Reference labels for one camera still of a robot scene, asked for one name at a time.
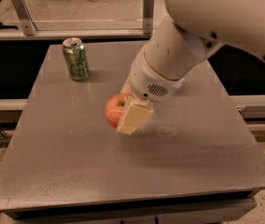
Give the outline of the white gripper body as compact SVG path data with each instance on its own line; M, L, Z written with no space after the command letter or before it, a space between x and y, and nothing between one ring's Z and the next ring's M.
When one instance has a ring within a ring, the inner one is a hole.
M131 90L139 98L152 102L169 99L178 91L184 79L169 80L159 75L146 60L145 49L141 48L132 62L130 71Z

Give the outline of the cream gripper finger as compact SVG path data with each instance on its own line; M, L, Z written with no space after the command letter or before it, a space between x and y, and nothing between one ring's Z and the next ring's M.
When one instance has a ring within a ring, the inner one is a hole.
M126 94L131 94L132 90L131 90L131 80L129 77L127 77L123 87L120 90L121 93L126 93Z
M133 134L148 121L152 114L153 104L148 99L128 98L117 126L117 132Z

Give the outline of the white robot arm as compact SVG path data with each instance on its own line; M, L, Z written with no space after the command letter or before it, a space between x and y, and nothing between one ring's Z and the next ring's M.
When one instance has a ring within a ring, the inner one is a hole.
M184 76L225 45L265 62L265 0L164 0L167 15L134 61L124 89L132 97L117 125L131 134L152 104L169 99Z

